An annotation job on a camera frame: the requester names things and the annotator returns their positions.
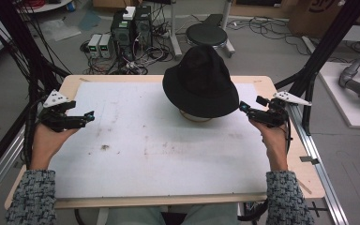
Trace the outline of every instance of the gray tweed sleeve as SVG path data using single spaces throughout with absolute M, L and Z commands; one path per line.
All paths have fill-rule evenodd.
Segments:
M 7 224 L 57 224 L 54 171 L 26 171 L 7 210 Z
M 294 172 L 268 172 L 266 224 L 314 224 Z

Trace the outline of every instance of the stool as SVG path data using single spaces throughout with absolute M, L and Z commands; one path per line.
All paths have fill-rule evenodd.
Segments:
M 227 33 L 216 25 L 198 23 L 191 25 L 186 31 L 186 41 L 190 45 L 207 44 L 215 49 L 227 44 Z

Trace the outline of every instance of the floor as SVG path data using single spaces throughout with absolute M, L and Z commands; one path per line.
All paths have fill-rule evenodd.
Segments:
M 83 24 L 82 33 L 78 36 L 59 41 L 48 41 L 73 74 L 83 74 L 88 68 L 87 60 L 83 52 L 80 51 L 81 44 L 90 39 L 94 33 L 110 31 L 111 14 L 106 11 L 91 12 L 89 8 L 88 4 L 84 4 L 72 13 L 61 8 L 38 15 L 41 22 L 65 18 L 64 22 L 67 26 L 78 26 L 85 17 L 89 17 L 89 21 L 96 23 L 89 26 Z M 193 18 L 180 17 L 176 21 L 180 25 L 187 23 L 185 25 L 187 27 L 196 23 L 188 22 L 190 20 Z M 286 27 L 276 27 L 276 30 L 287 32 Z M 285 39 L 266 38 L 261 34 L 252 32 L 247 27 L 239 30 L 228 29 L 228 35 L 236 53 L 232 58 L 228 58 L 223 51 L 217 52 L 223 57 L 232 75 L 266 75 L 276 83 L 300 70 L 309 58 L 308 55 L 300 53 L 307 53 L 307 48 L 298 38 L 286 38 L 288 42 L 295 44 L 290 45 Z M 185 43 L 184 35 L 178 35 L 178 38 L 180 47 L 185 52 L 189 46 Z M 35 41 L 45 53 L 40 38 L 36 37 Z M 350 43 L 340 44 L 333 54 L 334 57 L 329 60 L 345 59 L 351 61 L 360 54 L 348 46 Z M 156 63 L 148 67 L 148 74 L 163 74 L 166 68 L 177 63 L 176 61 Z M 0 140 L 26 102 L 27 83 L 25 79 L 10 56 L 6 52 L 0 52 Z M 316 80 L 310 124 L 312 137 L 321 155 L 322 163 L 336 190 L 348 222 L 360 224 L 360 129 L 347 127 L 320 79 Z M 0 185 L 0 224 L 5 224 L 3 205 L 18 172 L 18 168 L 10 169 Z M 308 206 L 312 206 L 312 202 L 315 202 L 317 207 L 326 207 L 323 200 L 308 201 Z M 187 209 L 174 207 L 171 210 L 182 211 Z M 58 210 L 57 213 L 62 224 L 77 224 L 73 210 Z M 80 215 L 85 224 L 94 224 L 97 220 L 98 210 L 82 209 Z M 316 213 L 313 215 L 317 224 L 333 224 L 327 212 L 319 212 L 319 216 Z

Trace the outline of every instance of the black hat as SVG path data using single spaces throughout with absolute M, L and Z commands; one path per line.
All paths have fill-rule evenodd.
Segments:
M 239 106 L 230 72 L 209 45 L 189 49 L 180 64 L 166 69 L 162 84 L 173 105 L 194 116 L 220 117 Z

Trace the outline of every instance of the desk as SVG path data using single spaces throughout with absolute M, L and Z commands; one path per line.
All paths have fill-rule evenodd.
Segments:
M 68 76 L 60 89 L 60 92 L 74 99 L 77 89 L 84 82 L 107 82 L 107 83 L 160 83 L 161 75 L 147 76 Z M 270 98 L 276 92 L 272 81 L 264 76 L 232 76 L 234 83 L 253 83 L 258 95 Z M 302 162 L 300 157 L 306 156 L 306 150 L 300 139 L 295 136 L 296 131 L 292 127 L 293 141 L 288 155 L 289 169 L 294 171 L 300 182 L 306 198 L 322 198 L 324 190 L 318 174 L 309 162 Z M 5 207 L 9 207 L 15 187 L 20 182 L 24 169 L 19 174 L 12 191 L 9 193 Z M 246 201 L 264 200 L 264 194 L 216 194 L 202 196 L 161 196 L 161 197 L 123 197 L 123 198 L 95 198 L 95 199 L 57 199 L 56 208 L 81 208 L 81 207 L 110 207 L 110 206 L 134 206 L 134 205 L 171 205 L 187 203 L 238 203 Z

